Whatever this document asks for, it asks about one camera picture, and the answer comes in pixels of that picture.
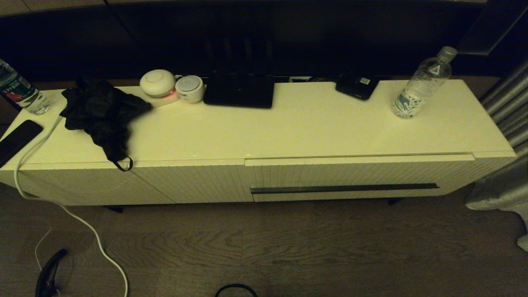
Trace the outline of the white drawer with black handle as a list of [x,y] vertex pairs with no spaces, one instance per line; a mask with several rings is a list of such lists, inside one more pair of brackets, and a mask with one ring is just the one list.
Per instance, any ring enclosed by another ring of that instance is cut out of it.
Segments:
[[254,159],[245,162],[257,202],[435,196],[458,188],[471,154]]

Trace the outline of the clear bottle with grey cap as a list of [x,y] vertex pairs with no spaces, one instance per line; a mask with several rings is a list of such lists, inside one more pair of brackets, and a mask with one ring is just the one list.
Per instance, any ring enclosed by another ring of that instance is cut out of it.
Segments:
[[403,119],[413,118],[451,77],[451,62],[457,56],[454,47],[444,46],[437,56],[423,60],[399,96],[392,112]]

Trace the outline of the white low cabinet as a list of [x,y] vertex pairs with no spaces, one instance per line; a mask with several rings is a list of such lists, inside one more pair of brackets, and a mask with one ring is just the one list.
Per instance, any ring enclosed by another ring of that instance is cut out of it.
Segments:
[[411,120],[390,109],[405,85],[381,81],[361,101],[331,82],[277,83],[271,109],[179,100],[131,122],[128,172],[60,122],[22,163],[19,182],[64,205],[256,202],[247,160],[471,154],[458,190],[517,158],[464,81],[447,81]]

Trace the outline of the black flat box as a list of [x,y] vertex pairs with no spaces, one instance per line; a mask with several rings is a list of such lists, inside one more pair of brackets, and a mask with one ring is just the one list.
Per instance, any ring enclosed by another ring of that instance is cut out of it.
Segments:
[[275,81],[269,75],[215,74],[209,77],[203,101],[208,105],[272,108]]

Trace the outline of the small white cylinder speaker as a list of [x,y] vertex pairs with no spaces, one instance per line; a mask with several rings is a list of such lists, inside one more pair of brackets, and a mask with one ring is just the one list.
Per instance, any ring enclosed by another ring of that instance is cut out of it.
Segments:
[[177,79],[175,90],[180,100],[187,103],[198,103],[203,100],[205,85],[200,77],[187,75]]

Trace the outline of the flat white base with red light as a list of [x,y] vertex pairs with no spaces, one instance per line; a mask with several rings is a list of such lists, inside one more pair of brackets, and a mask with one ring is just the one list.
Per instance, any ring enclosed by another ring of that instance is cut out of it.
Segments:
[[180,99],[179,94],[175,90],[172,90],[169,94],[164,97],[151,97],[147,94],[143,94],[142,98],[147,103],[150,103],[153,108],[166,106],[168,104],[175,103]]

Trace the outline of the small black device with label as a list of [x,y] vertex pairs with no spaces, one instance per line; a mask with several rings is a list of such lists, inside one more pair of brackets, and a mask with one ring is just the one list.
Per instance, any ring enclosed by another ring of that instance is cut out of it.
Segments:
[[337,81],[335,89],[348,96],[359,100],[368,100],[373,94],[379,79],[358,75],[342,75]]

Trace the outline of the white round dome device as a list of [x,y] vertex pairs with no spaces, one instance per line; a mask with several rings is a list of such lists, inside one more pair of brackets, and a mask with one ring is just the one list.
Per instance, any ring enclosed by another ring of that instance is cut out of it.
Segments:
[[139,86],[147,96],[162,98],[175,92],[176,82],[175,76],[168,70],[156,69],[143,75]]

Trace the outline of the black crumpled cloth bag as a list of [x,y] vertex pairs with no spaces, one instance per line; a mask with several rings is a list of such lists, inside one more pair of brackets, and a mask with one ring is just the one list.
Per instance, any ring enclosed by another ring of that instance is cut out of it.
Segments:
[[61,92],[66,107],[60,116],[68,130],[83,130],[120,171],[133,168],[128,155],[128,125],[153,110],[144,99],[114,87],[106,80],[79,78]]

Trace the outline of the grey curtain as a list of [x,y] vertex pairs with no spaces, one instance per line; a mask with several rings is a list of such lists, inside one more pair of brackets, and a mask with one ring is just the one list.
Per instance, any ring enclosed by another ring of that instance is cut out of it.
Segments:
[[492,87],[481,102],[517,158],[477,181],[466,199],[466,207],[518,214],[526,234],[516,243],[528,252],[528,58]]

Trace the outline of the black smartphone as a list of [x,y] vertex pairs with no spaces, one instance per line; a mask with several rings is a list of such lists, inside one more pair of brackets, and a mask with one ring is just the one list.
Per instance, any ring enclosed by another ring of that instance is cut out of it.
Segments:
[[43,127],[32,120],[26,120],[0,141],[0,168],[13,158],[30,141],[43,131]]

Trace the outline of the water bottle with green label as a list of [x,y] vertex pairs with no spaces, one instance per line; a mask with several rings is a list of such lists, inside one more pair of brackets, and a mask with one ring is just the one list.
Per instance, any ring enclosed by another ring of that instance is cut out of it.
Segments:
[[53,102],[10,64],[0,59],[0,96],[34,115],[49,111]]

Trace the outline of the dark framed wall panel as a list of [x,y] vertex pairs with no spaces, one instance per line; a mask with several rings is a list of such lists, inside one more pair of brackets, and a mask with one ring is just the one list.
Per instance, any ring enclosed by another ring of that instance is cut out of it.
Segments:
[[445,0],[465,8],[479,8],[468,28],[456,30],[448,45],[458,55],[489,56],[528,13],[528,0]]

